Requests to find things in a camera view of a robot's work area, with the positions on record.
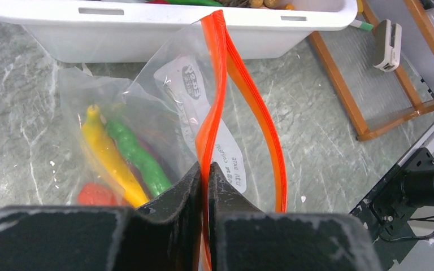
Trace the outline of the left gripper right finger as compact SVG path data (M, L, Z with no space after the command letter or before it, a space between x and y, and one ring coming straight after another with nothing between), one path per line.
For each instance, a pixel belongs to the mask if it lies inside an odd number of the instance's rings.
M209 175L212 270L381 270L361 221L339 213L265 213L226 179Z

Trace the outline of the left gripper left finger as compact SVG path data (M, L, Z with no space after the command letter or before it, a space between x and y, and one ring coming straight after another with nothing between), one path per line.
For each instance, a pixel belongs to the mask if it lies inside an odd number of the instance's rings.
M198 164L141 207L0 209L0 270L196 270Z

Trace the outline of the green toy chili pepper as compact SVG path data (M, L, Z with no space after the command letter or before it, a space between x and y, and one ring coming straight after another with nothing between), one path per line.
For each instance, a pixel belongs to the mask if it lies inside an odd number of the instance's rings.
M146 188L153 197L162 194L172 186L156 158L142 147L129 127L121 121L109 120L105 124L105 129L115 141L124 160L140 172Z

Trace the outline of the orange toy carrot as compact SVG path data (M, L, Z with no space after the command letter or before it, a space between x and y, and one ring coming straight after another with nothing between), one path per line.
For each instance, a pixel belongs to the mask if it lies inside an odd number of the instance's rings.
M119 206L119 198L114 190L106 185L87 183L77 196L77 202L85 206Z

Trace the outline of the yellow toy chili pepper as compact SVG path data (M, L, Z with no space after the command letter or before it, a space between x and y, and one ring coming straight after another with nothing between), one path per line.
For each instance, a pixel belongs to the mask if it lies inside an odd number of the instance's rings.
M149 197L107 134L97 105L87 108L81 132L86 156L108 185L133 207L149 202Z

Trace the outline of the clear zip top bag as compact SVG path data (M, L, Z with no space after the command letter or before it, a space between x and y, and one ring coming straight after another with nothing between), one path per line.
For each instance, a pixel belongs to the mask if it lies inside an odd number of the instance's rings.
M66 68L59 72L59 91L85 155L81 125L87 108L97 105L104 126L118 120L129 127L172 185L192 165L199 165L201 255L206 270L212 270L208 190L213 163L242 195L249 190L249 179L258 174L273 177L275 209L287 210L287 173L279 136L231 39L223 10L177 31L134 80Z

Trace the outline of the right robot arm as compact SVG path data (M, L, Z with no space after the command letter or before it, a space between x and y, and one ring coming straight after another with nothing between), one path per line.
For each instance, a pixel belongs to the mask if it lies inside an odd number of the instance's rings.
M406 174L401 191L408 206L434 207L434 170Z

